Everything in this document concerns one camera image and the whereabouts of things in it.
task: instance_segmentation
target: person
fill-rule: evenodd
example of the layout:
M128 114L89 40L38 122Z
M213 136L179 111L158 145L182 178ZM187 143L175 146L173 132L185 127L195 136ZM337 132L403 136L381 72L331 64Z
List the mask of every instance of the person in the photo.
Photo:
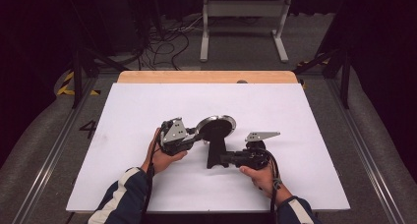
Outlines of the person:
M149 144L148 154L142 166L128 169L119 181L108 188L97 210L89 218L89 224L141 223L149 189L147 170L158 130L156 130L153 140ZM156 144L152 158L154 175L164 171L171 163L181 160L186 155L187 151L181 151L174 156L169 156L160 151L159 144ZM239 170L251 178L253 184L262 190L267 197L271 198L272 173L270 166L261 170L241 166ZM313 214L310 204L306 200L294 196L284 184L280 184L280 189L276 193L275 205L277 207L278 223L280 224L321 223Z

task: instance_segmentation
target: left hand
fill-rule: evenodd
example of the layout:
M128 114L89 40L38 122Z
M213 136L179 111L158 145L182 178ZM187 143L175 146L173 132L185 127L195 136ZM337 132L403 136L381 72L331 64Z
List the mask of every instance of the left hand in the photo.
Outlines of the left hand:
M156 140L156 136L158 135L159 130L160 128L157 128L153 135L153 140L149 144L147 158L145 159L144 164L141 167L145 172L147 172L148 170L150 154L152 152L153 143ZM155 146L155 153L153 154L153 159L152 159L153 167L154 167L154 174L156 175L157 173L162 172L171 163L181 160L185 155L187 155L187 151L181 151L173 156L169 156L168 154L165 154L160 150L159 144L157 143Z

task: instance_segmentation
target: cable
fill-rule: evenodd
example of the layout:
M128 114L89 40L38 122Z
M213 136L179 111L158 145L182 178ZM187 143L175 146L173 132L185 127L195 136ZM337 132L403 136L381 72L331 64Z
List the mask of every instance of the cable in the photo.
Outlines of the cable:
M188 39L188 37L187 37L187 35L185 35L184 33L182 33L182 32L180 32L185 38L186 38L186 40L187 40L187 45L180 51L180 52L178 52L178 53L176 53L175 55L173 55L172 56L172 58L171 58L171 63L172 63L172 66L174 66L174 68L176 69L176 70L181 70L178 66L176 66L175 65L175 62L174 62L174 59L178 56L178 55L180 55L182 52L184 52L184 50L186 50L187 49L187 47L188 47L188 45L190 44L190 40Z
M159 52L159 49L160 49L162 46L164 46L164 45L171 46L171 47L172 47L172 49L171 49L170 51L167 51L167 52L164 52L164 53L160 53L160 52ZM154 55L153 55L153 61L152 61L152 63L153 63L154 65L159 65L159 64L171 64L171 63L169 63L169 62L164 62L164 61L156 63L156 55L158 55L158 54L160 54L160 55L167 55L167 54L171 54L171 53L173 53L174 51L175 51L175 46L174 46L172 43L163 43L163 44L159 45L159 46L156 48L156 50L155 50L155 51L153 51L153 50L152 50L152 53L154 54Z
M121 64L121 65L128 65L128 64L133 63L134 61L136 61L138 59L138 57L141 56L141 54L142 53L139 53L138 52L134 56L129 57L129 58L125 59L125 60L121 60L121 61L114 61L113 60L113 61L116 62L116 63L118 63L118 64ZM104 67L104 66L108 66L108 65L105 64L105 63L98 63L97 66L98 67Z
M138 70L140 71L141 69L142 69L142 66L141 66L141 60L139 59L139 55L137 56L137 60L138 60Z
M65 224L69 224L71 222L71 219L73 219L75 212L71 212L70 216L67 218L67 221L65 221Z
M141 59L143 61L143 63L145 63L147 65L148 68L150 68L151 70L156 70L156 68L154 68L151 63L150 63L150 57L148 56L148 53L145 51L145 55L148 57L149 60L149 64L147 63L147 61L144 60L144 55L141 56Z
M149 201L150 201L150 196L152 194L152 180L153 180L153 176L154 176L153 155L157 152L157 150L155 150L156 149L156 143L157 143L157 140L160 137L160 133L164 129L165 129L165 126L162 125L162 127L159 129L159 131L156 134L156 137L153 140L152 149L150 151L148 170L145 171L147 173L148 193L147 193L147 198L145 200L144 208L142 209L142 217L143 217L143 219L144 219L144 217L145 217L145 215L147 213L148 205L149 205Z
M270 163L272 165L272 196L270 198L270 212L272 214L272 216L274 216L274 212L275 212L275 200L276 200L276 191L280 189L280 178L279 178L279 169L278 169L278 164L276 163L275 158L273 157L272 153L270 153L269 151L267 151L266 149L263 148L257 148L258 150L266 153L269 156L270 159Z
M174 31L181 31L183 32L184 30L187 30L189 28L192 28L192 25L195 24L196 22L198 22L203 16L199 16L198 19L194 20L190 25L188 25L186 28L176 28L176 29L170 29L170 30L174 30Z

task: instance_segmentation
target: gray carpet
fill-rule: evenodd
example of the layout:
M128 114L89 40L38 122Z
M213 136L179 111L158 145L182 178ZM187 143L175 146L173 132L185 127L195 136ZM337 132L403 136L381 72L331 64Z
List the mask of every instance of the gray carpet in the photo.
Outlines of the gray carpet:
M332 15L289 17L282 36L290 60L287 64L280 63L270 36L274 19L250 20L253 23L250 25L247 24L248 20L245 23L236 19L211 21L208 62L199 61L202 34L197 29L187 33L189 46L174 61L183 70L293 70L300 61L313 58L331 20ZM175 51L179 51L186 46L187 40L179 35L170 43ZM169 48L169 45L165 45L159 51L169 52ZM156 62L167 63L153 65L153 56L149 51L150 63L148 57L143 56L143 60L149 64L144 64L143 68L173 69L170 61L174 53L157 54ZM138 69L138 62L132 63L129 68ZM319 217L324 223L394 223L389 220L357 151L354 136L343 117L346 112L340 109L338 99L331 94L328 80L318 74L320 69L314 68L299 78L306 83L307 98L352 208L321 212ZM80 131L79 128L90 120L99 121L111 84L117 80L117 74L111 69L102 68L102 73L106 74L100 75L92 86L92 89L101 90L101 94L87 97L68 139L64 141L65 146L59 153L56 166L52 167L50 176L46 176L49 180L44 190L33 201L34 209L23 223L65 223L70 218L71 214L65 211L65 206L90 142L89 132ZM354 72L351 76L350 109L347 112L355 120L385 178L404 223L413 223L417 218L417 186L399 159L387 130L363 93ZM65 75L57 81L57 87L64 78ZM73 99L72 95L58 95L57 100L28 127L0 170L1 223L13 222L72 112ZM84 223L88 218L89 214L75 214L69 223ZM265 217L260 214L166 215L150 219L151 223L263 223L264 220Z

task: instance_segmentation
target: white board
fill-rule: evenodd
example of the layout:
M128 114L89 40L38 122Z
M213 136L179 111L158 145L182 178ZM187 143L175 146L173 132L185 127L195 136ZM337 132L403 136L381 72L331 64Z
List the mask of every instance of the white board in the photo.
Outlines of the white board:
M237 123L227 150L245 148L250 132L279 131L265 140L281 178L314 210L349 209L328 150L299 84L114 84L104 106L67 210L94 211L108 187L141 166L161 123L182 117L185 127L229 115ZM269 200L230 165L207 169L202 141L153 179L149 212L259 212Z

